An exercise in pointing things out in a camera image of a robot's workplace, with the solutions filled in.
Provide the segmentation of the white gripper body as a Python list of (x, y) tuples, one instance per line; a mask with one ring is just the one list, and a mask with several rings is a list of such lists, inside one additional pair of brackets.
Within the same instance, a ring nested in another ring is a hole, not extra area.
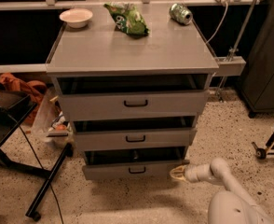
[(199, 166), (187, 166), (185, 168), (185, 179), (191, 183), (200, 182), (204, 177), (204, 167)]

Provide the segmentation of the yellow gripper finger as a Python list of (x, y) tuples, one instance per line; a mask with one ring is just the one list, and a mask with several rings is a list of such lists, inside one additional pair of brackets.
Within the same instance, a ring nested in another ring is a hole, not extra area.
[(171, 169), (172, 174), (180, 174), (185, 172), (186, 165), (180, 165)]
[(184, 181), (186, 182), (187, 180), (185, 179), (185, 176), (184, 175), (176, 175), (176, 174), (170, 174), (171, 178), (173, 178), (174, 180), (176, 181)]

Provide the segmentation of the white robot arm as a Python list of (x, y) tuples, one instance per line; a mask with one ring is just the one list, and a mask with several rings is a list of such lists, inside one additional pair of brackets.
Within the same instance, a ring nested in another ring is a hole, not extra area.
[(222, 158), (215, 158), (208, 164), (178, 166), (170, 171), (170, 176), (180, 181), (208, 182), (225, 188), (211, 198), (208, 224), (274, 224)]

